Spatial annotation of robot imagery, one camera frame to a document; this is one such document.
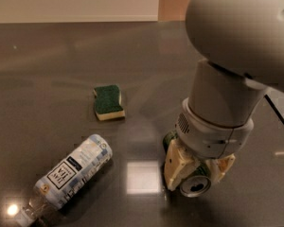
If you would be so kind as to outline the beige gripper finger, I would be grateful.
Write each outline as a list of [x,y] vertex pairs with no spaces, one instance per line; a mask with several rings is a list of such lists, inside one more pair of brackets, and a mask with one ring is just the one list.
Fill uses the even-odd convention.
[[219,183],[236,160],[234,154],[221,159],[207,160],[206,164],[210,170],[210,180],[212,183]]
[[179,139],[172,139],[169,142],[164,166],[164,178],[168,190],[174,191],[199,165],[200,161],[181,144]]

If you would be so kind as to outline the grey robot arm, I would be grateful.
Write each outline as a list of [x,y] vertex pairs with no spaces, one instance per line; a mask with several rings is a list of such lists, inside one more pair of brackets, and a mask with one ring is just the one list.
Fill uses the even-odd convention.
[[203,59],[163,140],[164,178],[194,198],[232,167],[267,91],[284,93],[284,0],[190,0],[186,33]]

